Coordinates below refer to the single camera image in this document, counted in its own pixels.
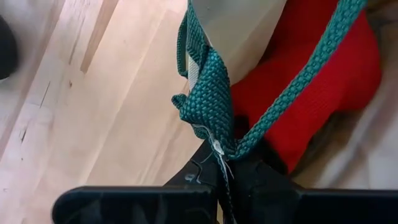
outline wooden floor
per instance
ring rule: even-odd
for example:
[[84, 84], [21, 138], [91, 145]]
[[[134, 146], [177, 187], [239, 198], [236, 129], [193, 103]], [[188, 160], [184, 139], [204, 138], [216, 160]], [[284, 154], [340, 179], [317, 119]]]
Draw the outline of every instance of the wooden floor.
[[171, 104], [186, 0], [2, 0], [23, 64], [0, 85], [0, 223], [79, 185], [161, 185], [201, 141]]

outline wood grain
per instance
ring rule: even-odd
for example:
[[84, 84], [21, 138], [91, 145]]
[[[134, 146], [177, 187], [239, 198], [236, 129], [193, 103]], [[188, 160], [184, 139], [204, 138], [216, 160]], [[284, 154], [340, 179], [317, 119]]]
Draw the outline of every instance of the wood grain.
[[0, 109], [0, 223], [51, 223], [70, 188], [163, 184], [187, 162], [200, 140], [170, 102], [187, 90], [175, 68], [185, 1], [6, 2], [16, 30], [41, 29], [28, 75], [0, 86], [0, 104], [13, 102]]

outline teal braided rope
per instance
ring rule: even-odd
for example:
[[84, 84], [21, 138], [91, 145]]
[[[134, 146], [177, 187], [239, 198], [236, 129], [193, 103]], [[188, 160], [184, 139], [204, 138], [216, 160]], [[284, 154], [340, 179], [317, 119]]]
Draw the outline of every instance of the teal braided rope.
[[240, 159], [247, 155], [259, 142], [266, 131], [278, 120], [279, 116], [293, 103], [294, 99], [311, 82], [314, 76], [327, 63], [333, 52], [344, 39], [367, 0], [340, 0], [326, 27], [314, 53], [300, 73], [273, 102], [268, 110], [251, 130], [238, 141], [237, 150], [229, 154], [229, 159]]
[[[226, 67], [210, 47], [206, 63], [197, 84], [188, 96], [175, 95], [173, 104], [180, 110], [180, 118], [190, 124], [207, 127], [225, 153], [232, 154], [235, 148], [233, 137], [233, 110]], [[199, 138], [207, 138], [206, 130], [194, 128]]]

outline red fabric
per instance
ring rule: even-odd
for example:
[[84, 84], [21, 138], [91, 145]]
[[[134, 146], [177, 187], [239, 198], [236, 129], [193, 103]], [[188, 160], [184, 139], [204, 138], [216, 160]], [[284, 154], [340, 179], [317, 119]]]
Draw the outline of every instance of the red fabric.
[[[307, 63], [338, 0], [289, 0], [265, 60], [232, 86], [235, 115], [252, 127]], [[291, 172], [334, 111], [364, 108], [381, 79], [376, 38], [362, 12], [320, 73], [265, 134]]]

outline beige fabric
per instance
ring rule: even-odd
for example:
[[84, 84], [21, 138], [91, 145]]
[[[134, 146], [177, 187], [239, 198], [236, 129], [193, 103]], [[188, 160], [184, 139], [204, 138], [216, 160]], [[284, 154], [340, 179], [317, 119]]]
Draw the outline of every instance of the beige fabric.
[[193, 0], [210, 44], [218, 51], [231, 84], [260, 60], [286, 0]]

